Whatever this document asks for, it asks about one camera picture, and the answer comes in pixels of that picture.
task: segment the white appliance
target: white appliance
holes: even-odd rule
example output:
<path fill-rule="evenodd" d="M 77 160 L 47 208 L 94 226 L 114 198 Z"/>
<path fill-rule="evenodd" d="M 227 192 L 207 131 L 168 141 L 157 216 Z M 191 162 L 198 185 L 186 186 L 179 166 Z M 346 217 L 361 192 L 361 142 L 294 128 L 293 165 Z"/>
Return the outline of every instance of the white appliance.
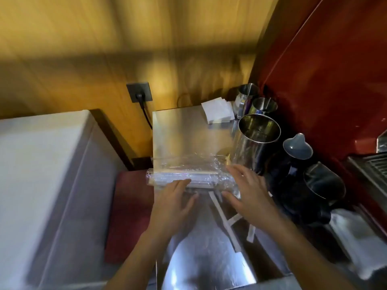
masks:
<path fill-rule="evenodd" d="M 0 121 L 0 289 L 103 285 L 114 183 L 126 170 L 89 111 Z"/>

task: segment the hand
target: hand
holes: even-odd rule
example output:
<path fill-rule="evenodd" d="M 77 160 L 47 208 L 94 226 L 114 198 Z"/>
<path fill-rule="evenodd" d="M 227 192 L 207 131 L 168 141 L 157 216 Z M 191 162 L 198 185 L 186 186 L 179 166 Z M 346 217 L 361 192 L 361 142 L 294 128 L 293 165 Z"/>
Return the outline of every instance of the hand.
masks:
<path fill-rule="evenodd" d="M 265 178 L 242 165 L 227 166 L 238 185 L 241 199 L 228 191 L 222 195 L 250 224 L 271 234 L 285 219 L 268 194 Z"/>
<path fill-rule="evenodd" d="M 190 182 L 191 179 L 175 180 L 156 195 L 147 229 L 150 234 L 167 241 L 177 232 L 199 196 L 191 196 L 182 208 L 183 192 Z"/>

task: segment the left hand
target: left hand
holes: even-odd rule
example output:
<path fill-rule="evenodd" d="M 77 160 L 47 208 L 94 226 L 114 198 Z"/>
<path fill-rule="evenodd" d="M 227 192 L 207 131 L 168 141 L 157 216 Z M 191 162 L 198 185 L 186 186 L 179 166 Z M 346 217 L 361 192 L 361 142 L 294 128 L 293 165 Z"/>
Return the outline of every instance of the left hand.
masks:
<path fill-rule="evenodd" d="M 191 179 L 175 180 L 158 193 L 147 229 L 150 234 L 164 240 L 176 234 L 198 197 L 197 194 L 191 196 L 187 205 L 182 207 L 183 192 L 190 182 Z"/>

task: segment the red cushion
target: red cushion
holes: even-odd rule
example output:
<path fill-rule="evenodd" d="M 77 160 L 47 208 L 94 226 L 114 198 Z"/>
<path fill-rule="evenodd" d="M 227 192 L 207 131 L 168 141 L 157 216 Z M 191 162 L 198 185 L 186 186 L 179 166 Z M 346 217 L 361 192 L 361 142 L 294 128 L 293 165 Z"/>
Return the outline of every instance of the red cushion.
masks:
<path fill-rule="evenodd" d="M 122 263 L 148 228 L 154 194 L 146 170 L 118 175 L 110 213 L 105 262 Z"/>

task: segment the plastic wrap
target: plastic wrap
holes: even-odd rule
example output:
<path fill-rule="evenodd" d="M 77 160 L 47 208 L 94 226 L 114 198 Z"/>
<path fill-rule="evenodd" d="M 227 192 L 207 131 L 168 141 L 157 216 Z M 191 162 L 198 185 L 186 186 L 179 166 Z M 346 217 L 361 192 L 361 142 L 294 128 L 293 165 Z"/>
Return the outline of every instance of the plastic wrap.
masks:
<path fill-rule="evenodd" d="M 155 168 L 147 171 L 147 184 L 165 186 L 174 180 L 191 179 L 188 188 L 227 190 L 239 195 L 233 176 L 226 170 L 226 156 L 189 155 L 175 158 L 155 158 Z"/>

